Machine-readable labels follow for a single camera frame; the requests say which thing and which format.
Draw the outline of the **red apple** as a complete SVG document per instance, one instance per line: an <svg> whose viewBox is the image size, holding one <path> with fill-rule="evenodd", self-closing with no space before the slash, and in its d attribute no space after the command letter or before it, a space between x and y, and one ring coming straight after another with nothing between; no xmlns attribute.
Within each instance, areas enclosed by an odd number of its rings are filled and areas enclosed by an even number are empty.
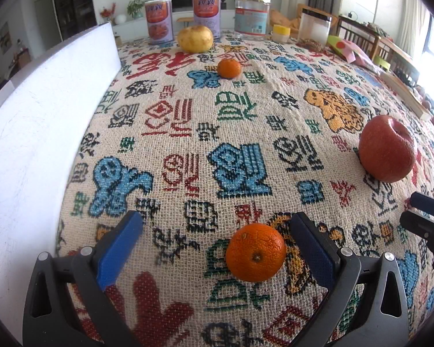
<svg viewBox="0 0 434 347"><path fill-rule="evenodd" d="M365 171L381 182L397 182L409 174L415 163L411 133L394 117L379 115L364 127L358 155Z"/></svg>

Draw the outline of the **orange mandarin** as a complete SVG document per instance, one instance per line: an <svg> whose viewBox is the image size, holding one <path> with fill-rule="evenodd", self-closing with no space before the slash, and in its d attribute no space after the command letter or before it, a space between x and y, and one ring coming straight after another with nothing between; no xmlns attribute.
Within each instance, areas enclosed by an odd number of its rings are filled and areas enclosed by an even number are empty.
<svg viewBox="0 0 434 347"><path fill-rule="evenodd" d="M218 62L217 73L220 77L225 79L232 79L238 77L241 73L242 66L239 61L235 59L223 59Z"/></svg>
<svg viewBox="0 0 434 347"><path fill-rule="evenodd" d="M273 227L252 223L241 227L226 249L228 270L239 280L251 283L267 281L284 264L286 245Z"/></svg>

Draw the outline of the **patterned woven tablecloth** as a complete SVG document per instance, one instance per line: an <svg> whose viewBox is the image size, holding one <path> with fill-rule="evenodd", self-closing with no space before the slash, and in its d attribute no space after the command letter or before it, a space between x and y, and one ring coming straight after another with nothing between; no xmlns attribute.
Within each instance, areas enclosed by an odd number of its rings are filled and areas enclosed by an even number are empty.
<svg viewBox="0 0 434 347"><path fill-rule="evenodd" d="M80 142L57 252L76 253L138 211L143 233L107 294L144 346L287 346L326 290L292 240L302 211L338 246L395 254L415 331L434 308L433 255L399 222L412 193L434 197L434 126L373 73L331 52L242 41L207 52L174 42L123 44L120 72ZM235 59L238 77L217 73ZM359 139L375 116L412 135L415 163L397 182L368 174ZM267 281L227 268L232 236L252 223L284 238Z"/></svg>

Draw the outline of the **white sheer curtain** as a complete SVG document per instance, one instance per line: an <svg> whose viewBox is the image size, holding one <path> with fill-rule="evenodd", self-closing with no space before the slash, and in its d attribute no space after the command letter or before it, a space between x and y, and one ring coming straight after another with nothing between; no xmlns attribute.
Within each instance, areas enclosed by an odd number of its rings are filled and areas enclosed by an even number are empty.
<svg viewBox="0 0 434 347"><path fill-rule="evenodd" d="M411 57L418 57L423 52L430 17L422 0L403 0L397 43Z"/></svg>

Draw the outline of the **clear jar black lid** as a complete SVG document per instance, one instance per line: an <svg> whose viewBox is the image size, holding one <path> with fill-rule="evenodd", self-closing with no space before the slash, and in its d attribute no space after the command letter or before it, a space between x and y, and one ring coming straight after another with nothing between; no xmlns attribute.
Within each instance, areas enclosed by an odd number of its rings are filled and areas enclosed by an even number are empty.
<svg viewBox="0 0 434 347"><path fill-rule="evenodd" d="M302 9L298 41L325 46L332 23L329 15L310 9Z"/></svg>

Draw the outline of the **small yellow lid jar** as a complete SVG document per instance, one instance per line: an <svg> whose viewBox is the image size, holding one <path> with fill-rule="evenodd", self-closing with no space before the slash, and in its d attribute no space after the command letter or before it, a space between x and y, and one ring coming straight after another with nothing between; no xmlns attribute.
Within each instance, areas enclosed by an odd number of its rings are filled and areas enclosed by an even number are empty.
<svg viewBox="0 0 434 347"><path fill-rule="evenodd" d="M274 24L271 39L277 43L287 43L290 40L291 29L280 24Z"/></svg>

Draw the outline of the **orange lounge chair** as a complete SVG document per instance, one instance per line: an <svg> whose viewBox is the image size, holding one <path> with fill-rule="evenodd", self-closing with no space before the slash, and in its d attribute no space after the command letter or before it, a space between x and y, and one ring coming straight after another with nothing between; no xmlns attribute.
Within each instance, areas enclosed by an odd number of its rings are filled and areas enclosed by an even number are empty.
<svg viewBox="0 0 434 347"><path fill-rule="evenodd" d="M279 10L271 9L270 10L270 26L273 27L275 24L281 25L283 27L288 27L290 29L290 36L292 38L297 38L299 33L299 27L300 27L300 20L303 10L311 10L315 13L322 14L324 16L329 16L332 18L330 29L333 29L337 26L337 23L339 21L338 16L332 15L330 13L327 13L323 10L315 9L311 6L304 5L304 4L298 4L297 8L295 10L294 15L284 15Z"/></svg>

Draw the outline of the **red flower vase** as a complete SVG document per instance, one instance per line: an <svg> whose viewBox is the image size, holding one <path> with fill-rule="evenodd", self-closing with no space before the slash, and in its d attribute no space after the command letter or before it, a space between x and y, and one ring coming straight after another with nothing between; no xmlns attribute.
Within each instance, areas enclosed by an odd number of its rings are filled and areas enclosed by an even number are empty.
<svg viewBox="0 0 434 347"><path fill-rule="evenodd" d="M100 12L99 15L102 19L103 23L112 23L116 11L117 4L113 2L110 7L106 8L104 7Z"/></svg>

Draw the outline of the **wooden stool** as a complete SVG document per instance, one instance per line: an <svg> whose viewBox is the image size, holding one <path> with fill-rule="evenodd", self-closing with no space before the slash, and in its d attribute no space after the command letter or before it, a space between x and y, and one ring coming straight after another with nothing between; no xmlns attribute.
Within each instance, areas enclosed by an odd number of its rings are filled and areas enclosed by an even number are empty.
<svg viewBox="0 0 434 347"><path fill-rule="evenodd" d="M177 24L181 24L184 28L186 28L194 23L194 18L192 16L184 16L178 18L176 22Z"/></svg>

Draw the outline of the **pink can left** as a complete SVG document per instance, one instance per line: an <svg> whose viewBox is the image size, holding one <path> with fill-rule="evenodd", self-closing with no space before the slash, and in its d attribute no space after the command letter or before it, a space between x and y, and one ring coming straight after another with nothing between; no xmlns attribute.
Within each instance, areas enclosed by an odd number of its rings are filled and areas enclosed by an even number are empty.
<svg viewBox="0 0 434 347"><path fill-rule="evenodd" d="M145 3L148 35L152 45L174 39L172 25L172 0L150 0Z"/></svg>

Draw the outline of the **pink can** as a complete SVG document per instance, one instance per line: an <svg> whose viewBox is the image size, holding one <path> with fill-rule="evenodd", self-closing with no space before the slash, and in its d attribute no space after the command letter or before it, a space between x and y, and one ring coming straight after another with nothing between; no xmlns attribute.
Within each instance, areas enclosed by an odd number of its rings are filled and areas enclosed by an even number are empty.
<svg viewBox="0 0 434 347"><path fill-rule="evenodd" d="M150 0L145 3L148 35L152 45L174 39L172 25L172 0Z"/></svg>
<svg viewBox="0 0 434 347"><path fill-rule="evenodd" d="M207 27L214 38L220 38L221 0L192 0L194 23Z"/></svg>

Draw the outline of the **green potted plant left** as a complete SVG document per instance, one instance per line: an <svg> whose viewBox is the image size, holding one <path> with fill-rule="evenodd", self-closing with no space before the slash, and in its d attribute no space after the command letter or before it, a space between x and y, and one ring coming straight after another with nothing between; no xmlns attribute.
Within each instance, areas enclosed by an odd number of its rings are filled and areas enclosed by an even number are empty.
<svg viewBox="0 0 434 347"><path fill-rule="evenodd" d="M133 20L141 18L144 6L145 2L142 0L131 0L127 6L127 13Z"/></svg>

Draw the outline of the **dark glass cabinet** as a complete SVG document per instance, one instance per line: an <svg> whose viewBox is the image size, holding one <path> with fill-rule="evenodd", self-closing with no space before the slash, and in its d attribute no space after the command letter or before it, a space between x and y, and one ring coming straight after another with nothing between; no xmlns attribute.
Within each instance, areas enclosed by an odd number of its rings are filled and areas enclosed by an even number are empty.
<svg viewBox="0 0 434 347"><path fill-rule="evenodd" d="M53 0L53 3L63 41L96 26L93 0Z"/></svg>

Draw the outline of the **glass jar gold lid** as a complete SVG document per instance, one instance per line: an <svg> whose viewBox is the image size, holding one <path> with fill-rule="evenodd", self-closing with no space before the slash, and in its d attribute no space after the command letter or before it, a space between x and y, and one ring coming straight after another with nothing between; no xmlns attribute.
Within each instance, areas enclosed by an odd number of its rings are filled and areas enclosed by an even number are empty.
<svg viewBox="0 0 434 347"><path fill-rule="evenodd" d="M271 0L235 0L234 32L243 40L263 41L269 26Z"/></svg>

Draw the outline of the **pink can right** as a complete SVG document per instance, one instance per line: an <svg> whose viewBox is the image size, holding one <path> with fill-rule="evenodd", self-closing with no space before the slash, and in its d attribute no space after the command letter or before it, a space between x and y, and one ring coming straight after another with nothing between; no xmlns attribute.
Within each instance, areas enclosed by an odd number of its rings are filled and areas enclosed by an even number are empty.
<svg viewBox="0 0 434 347"><path fill-rule="evenodd" d="M194 23L207 27L214 38L220 38L221 0L192 0Z"/></svg>

